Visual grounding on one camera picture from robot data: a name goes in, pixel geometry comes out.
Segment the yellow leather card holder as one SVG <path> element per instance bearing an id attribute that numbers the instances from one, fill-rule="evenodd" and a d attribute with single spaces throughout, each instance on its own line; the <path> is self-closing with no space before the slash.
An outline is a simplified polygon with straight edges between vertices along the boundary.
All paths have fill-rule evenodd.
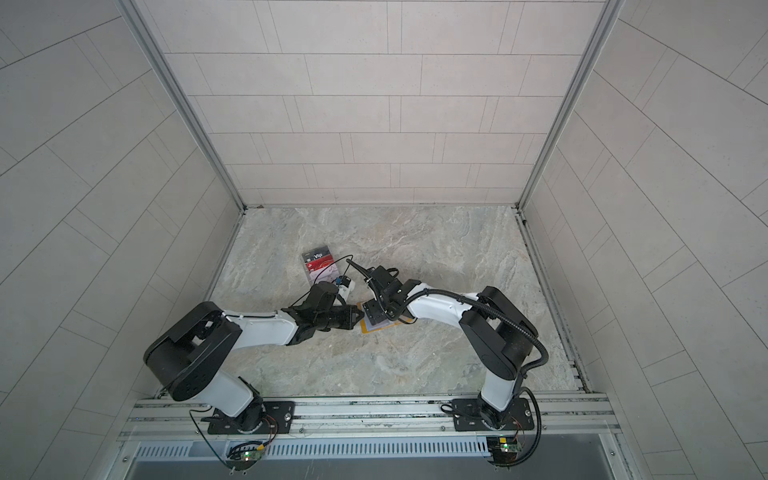
<path id="1" fill-rule="evenodd" d="M 362 304 L 365 302 L 360 302 L 357 304 L 357 306 L 363 311 Z M 390 319 L 385 313 L 384 313 L 384 323 L 381 325 L 377 325 L 376 327 L 367 327 L 365 325 L 364 317 L 362 318 L 363 324 L 361 324 L 360 328 L 363 334 L 370 334 L 374 333 L 376 331 L 380 331 L 389 327 L 397 326 L 397 325 L 406 325 L 406 324 L 412 324 L 414 322 L 413 318 L 409 318 L 406 316 L 401 316 L 396 320 Z"/>

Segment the black VIP card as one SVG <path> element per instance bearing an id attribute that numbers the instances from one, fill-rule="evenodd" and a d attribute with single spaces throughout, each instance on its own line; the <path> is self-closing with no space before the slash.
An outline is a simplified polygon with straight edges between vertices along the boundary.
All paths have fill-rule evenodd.
<path id="1" fill-rule="evenodd" d="M 327 256 L 331 256 L 330 249 L 328 246 L 323 245 L 304 252 L 302 254 L 302 260 L 305 263 L 311 263 Z"/>

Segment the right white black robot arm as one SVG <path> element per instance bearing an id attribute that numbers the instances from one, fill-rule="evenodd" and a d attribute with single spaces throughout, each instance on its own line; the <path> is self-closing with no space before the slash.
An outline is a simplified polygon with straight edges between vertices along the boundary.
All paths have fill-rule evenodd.
<path id="1" fill-rule="evenodd" d="M 395 268 L 365 268 L 354 261 L 349 265 L 374 295 L 365 304 L 367 313 L 399 322 L 433 320 L 463 332 L 486 369 L 478 417 L 491 429 L 506 426 L 528 372 L 550 358 L 532 322 L 495 287 L 456 293 L 414 279 L 401 282 Z"/>

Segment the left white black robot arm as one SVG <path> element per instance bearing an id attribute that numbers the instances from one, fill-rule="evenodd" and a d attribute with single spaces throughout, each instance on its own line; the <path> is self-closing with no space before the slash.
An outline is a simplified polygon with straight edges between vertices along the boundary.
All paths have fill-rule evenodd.
<path id="1" fill-rule="evenodd" d="M 214 408 L 207 421 L 227 431 L 251 433 L 266 421 L 258 391 L 221 370 L 234 350 L 262 345 L 293 346 L 320 332 L 352 330 L 363 318 L 347 298 L 346 276 L 313 285 L 303 302 L 272 313 L 225 311 L 212 301 L 196 305 L 145 351 L 143 361 L 173 400 L 194 399 Z"/>

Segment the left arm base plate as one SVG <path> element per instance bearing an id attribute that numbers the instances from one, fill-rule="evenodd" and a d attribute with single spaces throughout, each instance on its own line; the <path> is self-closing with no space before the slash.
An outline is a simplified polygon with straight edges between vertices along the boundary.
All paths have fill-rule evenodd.
<path id="1" fill-rule="evenodd" d="M 228 417 L 219 409 L 201 421 L 212 435 L 287 434 L 290 432 L 296 404 L 292 401 L 255 401 L 237 417 Z"/>

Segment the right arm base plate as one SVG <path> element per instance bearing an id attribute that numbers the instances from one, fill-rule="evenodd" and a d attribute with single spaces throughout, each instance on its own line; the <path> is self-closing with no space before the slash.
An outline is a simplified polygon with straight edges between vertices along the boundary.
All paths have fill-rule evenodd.
<path id="1" fill-rule="evenodd" d="M 497 411 L 481 398 L 456 398 L 441 405 L 452 417 L 459 432 L 535 429 L 534 409 L 526 398 L 516 398 L 503 411 Z"/>

